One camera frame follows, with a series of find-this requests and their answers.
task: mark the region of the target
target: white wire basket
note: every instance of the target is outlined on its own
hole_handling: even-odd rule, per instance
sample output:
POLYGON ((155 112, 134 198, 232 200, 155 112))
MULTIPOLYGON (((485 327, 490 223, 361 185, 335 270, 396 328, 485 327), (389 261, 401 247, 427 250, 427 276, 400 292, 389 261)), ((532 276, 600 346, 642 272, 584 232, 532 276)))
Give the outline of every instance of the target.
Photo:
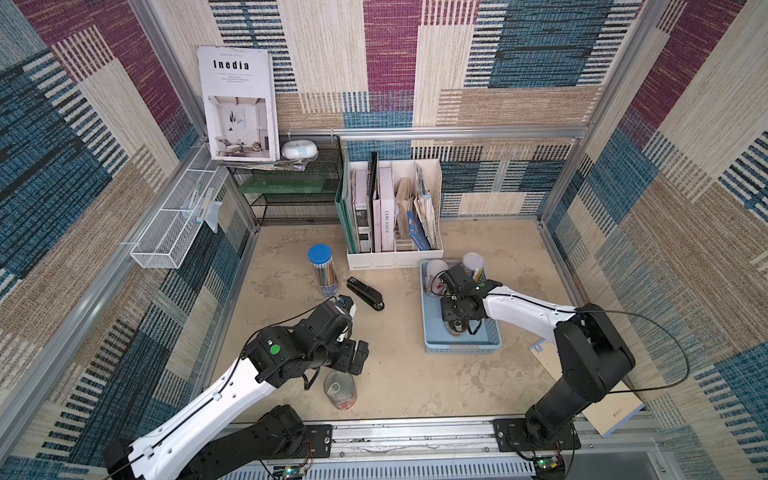
POLYGON ((207 155, 195 158, 131 249, 136 263, 142 268, 179 268, 203 225, 197 215, 205 193, 212 188, 215 199, 227 175, 227 169, 207 155))

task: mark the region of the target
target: magazine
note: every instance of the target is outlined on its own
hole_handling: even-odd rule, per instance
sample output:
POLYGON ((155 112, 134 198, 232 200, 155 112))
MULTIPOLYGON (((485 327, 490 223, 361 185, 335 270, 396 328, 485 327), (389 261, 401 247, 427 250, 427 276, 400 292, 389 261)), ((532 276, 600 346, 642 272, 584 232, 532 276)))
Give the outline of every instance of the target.
POLYGON ((277 166, 271 54, 256 48, 201 46, 197 60, 211 157, 230 165, 290 167, 277 166))

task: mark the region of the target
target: robotic arm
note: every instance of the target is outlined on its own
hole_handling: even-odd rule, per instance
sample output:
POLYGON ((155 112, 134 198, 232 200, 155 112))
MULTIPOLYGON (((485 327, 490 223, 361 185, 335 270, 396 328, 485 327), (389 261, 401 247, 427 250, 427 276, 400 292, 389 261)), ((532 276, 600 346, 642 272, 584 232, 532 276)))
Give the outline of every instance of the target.
POLYGON ((562 439, 578 413, 602 400, 634 368, 632 352, 597 305, 560 306, 494 280, 477 284, 461 265, 443 273, 441 279, 447 291, 441 298, 444 321, 492 318, 557 345, 563 376, 525 413, 524 440, 531 449, 562 439))
POLYGON ((356 344, 349 338, 355 306, 348 296, 339 298, 320 304, 295 326, 261 329, 232 366, 170 420, 130 445, 120 440, 110 445, 104 457, 112 478, 219 478, 251 459, 298 453, 304 425, 289 406, 276 407, 251 427, 253 438, 242 438, 237 432, 233 434, 240 434, 237 441, 209 441, 245 409, 289 379, 303 377, 304 388, 309 389, 321 366, 353 375, 362 372, 368 343, 356 344), (308 369, 315 369, 312 379, 304 374, 308 369), (220 455, 238 447, 243 450, 239 458, 217 466, 220 455), (213 459, 208 465, 201 449, 213 459))
MULTIPOLYGON (((494 280, 477 284, 461 266, 441 278, 448 292, 441 298, 442 315, 449 325, 466 327, 470 319, 492 318, 557 344, 562 378, 528 409, 524 424, 517 422, 519 432, 505 427, 505 438, 519 450, 554 449, 554 442, 569 439, 573 417, 603 399, 634 368, 632 353, 599 306, 559 306, 494 280), (510 440, 513 435, 518 441, 510 440)), ((340 296, 295 326, 261 329, 232 366, 173 418, 133 442, 110 445, 104 457, 111 477, 199 480, 219 478, 254 459, 302 458, 306 427, 289 406, 276 407, 248 429, 211 440, 289 379, 303 377, 309 389, 321 366, 359 375, 368 344, 350 338, 354 313, 352 299, 340 296), (316 370, 312 379, 304 373, 308 369, 316 370)))

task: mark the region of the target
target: metal bracket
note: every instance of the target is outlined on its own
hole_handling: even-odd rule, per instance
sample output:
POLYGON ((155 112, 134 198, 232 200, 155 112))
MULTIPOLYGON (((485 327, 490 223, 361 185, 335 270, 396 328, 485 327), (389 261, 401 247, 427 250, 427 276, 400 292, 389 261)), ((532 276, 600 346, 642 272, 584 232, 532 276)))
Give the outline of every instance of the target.
POLYGON ((293 454, 280 454, 275 456, 262 457, 262 460, 282 460, 284 458, 304 459, 310 453, 312 446, 313 458, 329 458, 331 456, 331 444, 333 443, 333 427, 330 424, 307 425, 304 432, 304 439, 309 440, 302 443, 301 449, 293 454))
POLYGON ((492 422, 493 432, 496 434, 496 444, 498 450, 502 453, 514 452, 539 452, 544 450, 578 450, 581 448, 581 441, 574 430, 571 433, 570 428, 562 429, 554 442, 543 447, 534 447, 528 442, 528 436, 525 433, 525 419, 498 419, 492 422))

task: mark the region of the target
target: blue booklet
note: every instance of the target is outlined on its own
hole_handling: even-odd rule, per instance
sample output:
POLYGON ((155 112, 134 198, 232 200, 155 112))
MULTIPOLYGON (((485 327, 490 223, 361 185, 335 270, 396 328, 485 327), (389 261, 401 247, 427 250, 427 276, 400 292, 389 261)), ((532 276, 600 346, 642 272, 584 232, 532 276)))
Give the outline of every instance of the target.
POLYGON ((408 212, 408 233, 411 235, 413 243, 419 248, 419 250, 431 250, 427 236, 424 234, 424 228, 422 223, 413 214, 413 211, 408 212))

